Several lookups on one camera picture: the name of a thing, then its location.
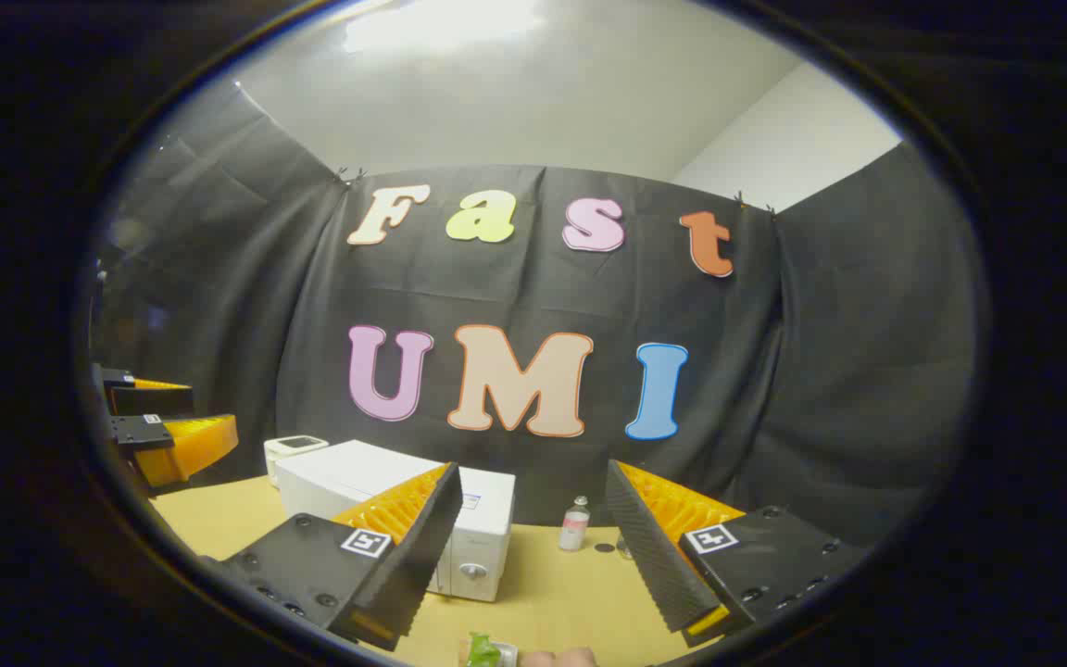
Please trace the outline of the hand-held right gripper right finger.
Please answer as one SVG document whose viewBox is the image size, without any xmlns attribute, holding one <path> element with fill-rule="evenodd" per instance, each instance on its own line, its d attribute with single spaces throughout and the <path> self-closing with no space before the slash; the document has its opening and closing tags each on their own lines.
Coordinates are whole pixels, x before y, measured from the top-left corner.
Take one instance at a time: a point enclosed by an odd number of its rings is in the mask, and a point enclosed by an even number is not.
<svg viewBox="0 0 1067 667">
<path fill-rule="evenodd" d="M 690 647 L 797 610 L 865 558 L 783 508 L 736 510 L 615 459 L 606 501 L 666 628 Z"/>
</svg>

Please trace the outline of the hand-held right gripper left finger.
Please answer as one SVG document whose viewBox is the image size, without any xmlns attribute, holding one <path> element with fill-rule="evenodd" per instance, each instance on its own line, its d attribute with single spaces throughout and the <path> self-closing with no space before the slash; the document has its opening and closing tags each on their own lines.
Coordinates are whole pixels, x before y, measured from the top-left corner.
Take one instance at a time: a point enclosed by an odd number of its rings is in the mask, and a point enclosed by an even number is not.
<svg viewBox="0 0 1067 667">
<path fill-rule="evenodd" d="M 339 514 L 297 512 L 207 563 L 301 622 L 391 651 L 409 634 L 461 507 L 460 466 L 449 461 Z"/>
</svg>

